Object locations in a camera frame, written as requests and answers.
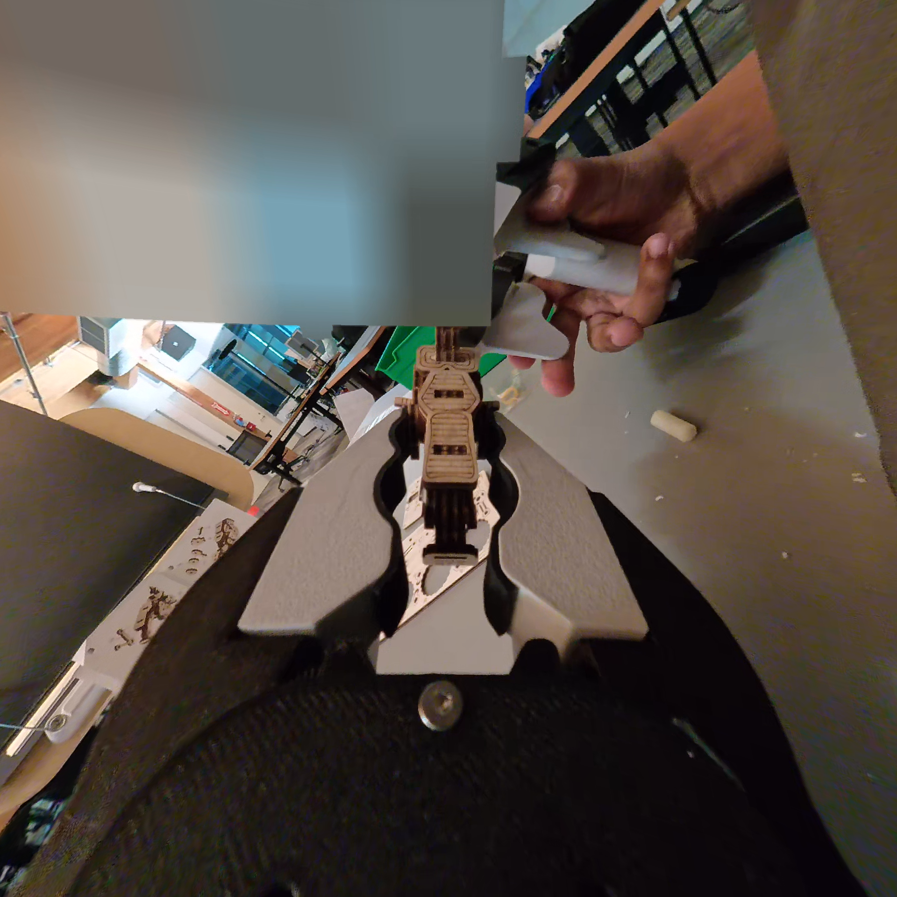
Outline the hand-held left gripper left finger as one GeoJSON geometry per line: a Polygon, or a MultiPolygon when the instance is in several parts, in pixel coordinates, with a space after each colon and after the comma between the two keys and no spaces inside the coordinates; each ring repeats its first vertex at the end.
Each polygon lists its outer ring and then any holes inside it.
{"type": "Polygon", "coordinates": [[[379,639],[396,632],[409,594],[395,519],[406,497],[400,423],[377,423],[308,480],[242,612],[242,634],[353,646],[376,667],[379,639]]]}

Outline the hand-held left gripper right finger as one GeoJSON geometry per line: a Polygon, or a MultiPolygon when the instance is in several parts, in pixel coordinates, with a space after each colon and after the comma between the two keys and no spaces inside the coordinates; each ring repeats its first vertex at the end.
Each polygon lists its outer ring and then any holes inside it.
{"type": "Polygon", "coordinates": [[[648,624],[586,485],[507,419],[491,463],[484,609],[515,656],[531,641],[561,659],[582,641],[642,641],[648,624]]]}

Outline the white monitor stand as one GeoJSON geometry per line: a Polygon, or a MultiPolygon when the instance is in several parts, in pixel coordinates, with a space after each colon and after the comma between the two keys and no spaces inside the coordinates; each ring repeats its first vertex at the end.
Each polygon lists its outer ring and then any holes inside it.
{"type": "Polygon", "coordinates": [[[116,694],[120,680],[73,659],[46,697],[42,725],[54,745],[70,740],[116,694]]]}

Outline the small pale peg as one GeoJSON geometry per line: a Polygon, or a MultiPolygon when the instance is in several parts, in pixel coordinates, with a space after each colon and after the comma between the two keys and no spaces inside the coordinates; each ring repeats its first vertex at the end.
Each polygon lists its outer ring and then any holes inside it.
{"type": "Polygon", "coordinates": [[[694,423],[665,410],[656,410],[649,422],[659,432],[681,443],[694,441],[700,432],[694,423]]]}

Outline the wooden-topped background table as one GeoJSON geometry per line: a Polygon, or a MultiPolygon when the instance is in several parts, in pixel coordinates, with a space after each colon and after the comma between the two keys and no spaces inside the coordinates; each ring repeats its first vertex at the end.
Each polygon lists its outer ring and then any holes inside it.
{"type": "Polygon", "coordinates": [[[584,157],[608,155],[648,140],[648,121],[667,126],[667,112],[687,89],[692,97],[702,91],[677,42],[674,23],[689,39],[690,48],[709,86],[718,82],[716,71],[691,17],[700,2],[643,2],[621,29],[577,74],[568,88],[555,96],[544,114],[534,121],[527,139],[570,142],[584,157]]]}
{"type": "Polygon", "coordinates": [[[314,374],[310,385],[299,393],[296,408],[286,423],[269,438],[259,451],[249,470],[261,476],[276,475],[293,484],[299,480],[293,474],[298,463],[296,455],[287,458],[290,442],[311,414],[316,414],[344,428],[335,412],[335,399],[346,391],[361,389],[374,400],[382,398],[393,380],[376,371],[377,363],[387,348],[395,327],[367,327],[348,350],[338,347],[335,356],[324,362],[320,372],[314,374]]]}

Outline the wooden sheet with round holes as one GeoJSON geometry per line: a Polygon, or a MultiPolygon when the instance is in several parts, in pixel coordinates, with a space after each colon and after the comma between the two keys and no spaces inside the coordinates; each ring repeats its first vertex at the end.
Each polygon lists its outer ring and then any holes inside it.
{"type": "Polygon", "coordinates": [[[431,568],[424,563],[423,550],[433,542],[433,533],[423,527],[423,505],[420,499],[420,478],[413,481],[402,516],[403,552],[409,582],[406,611],[399,626],[410,622],[437,598],[461,582],[470,573],[484,566],[489,553],[491,530],[499,520],[489,497],[489,473],[482,470],[474,491],[477,525],[467,538],[477,549],[477,559],[469,564],[453,564],[431,568]]]}

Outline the black monitor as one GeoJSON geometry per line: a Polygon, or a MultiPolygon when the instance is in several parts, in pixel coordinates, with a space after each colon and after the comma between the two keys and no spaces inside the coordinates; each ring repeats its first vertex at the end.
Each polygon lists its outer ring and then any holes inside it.
{"type": "Polygon", "coordinates": [[[26,408],[1,410],[1,722],[25,724],[122,598],[223,491],[26,408]]]}

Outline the green bin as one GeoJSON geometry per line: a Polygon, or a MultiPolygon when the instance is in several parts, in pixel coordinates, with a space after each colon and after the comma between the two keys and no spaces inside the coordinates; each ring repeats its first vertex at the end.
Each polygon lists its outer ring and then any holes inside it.
{"type": "Polygon", "coordinates": [[[376,364],[376,371],[395,384],[412,389],[418,348],[434,343],[434,327],[395,327],[376,364]]]}

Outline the person's right hand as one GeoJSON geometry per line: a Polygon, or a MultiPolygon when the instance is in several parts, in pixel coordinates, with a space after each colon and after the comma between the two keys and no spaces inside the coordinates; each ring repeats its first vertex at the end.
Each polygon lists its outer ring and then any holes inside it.
{"type": "Polygon", "coordinates": [[[631,294],[534,278],[555,308],[552,323],[569,341],[558,360],[542,363],[542,384],[564,398],[574,389],[574,357],[582,326],[591,348],[618,353],[639,342],[662,316],[674,262],[691,255],[701,230],[760,184],[754,153],[724,147],[691,153],[660,138],[614,156],[560,161],[531,216],[568,220],[600,238],[638,246],[631,294]]]}

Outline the person's right forearm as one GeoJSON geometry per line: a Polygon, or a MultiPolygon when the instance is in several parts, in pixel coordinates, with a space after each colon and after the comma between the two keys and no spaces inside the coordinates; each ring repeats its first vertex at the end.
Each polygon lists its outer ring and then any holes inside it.
{"type": "Polygon", "coordinates": [[[658,138],[685,177],[698,226],[709,225],[790,171],[756,50],[658,138]]]}

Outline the printed instruction sheet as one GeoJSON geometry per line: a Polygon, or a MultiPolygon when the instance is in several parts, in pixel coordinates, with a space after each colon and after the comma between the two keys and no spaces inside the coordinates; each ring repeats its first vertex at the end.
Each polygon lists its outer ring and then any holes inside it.
{"type": "Polygon", "coordinates": [[[255,521],[218,499],[196,517],[76,652],[88,680],[119,689],[188,589],[255,521]]]}

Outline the wooden puzzle model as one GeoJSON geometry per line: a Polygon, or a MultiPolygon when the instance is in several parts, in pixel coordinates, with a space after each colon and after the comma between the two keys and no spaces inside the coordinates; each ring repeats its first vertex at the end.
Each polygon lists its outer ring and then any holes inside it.
{"type": "Polygon", "coordinates": [[[479,351],[462,342],[460,328],[437,327],[433,342],[417,349],[411,395],[396,404],[408,453],[421,460],[423,526],[432,534],[423,563],[473,565],[478,549],[468,534],[477,528],[479,448],[499,406],[484,400],[479,351]]]}

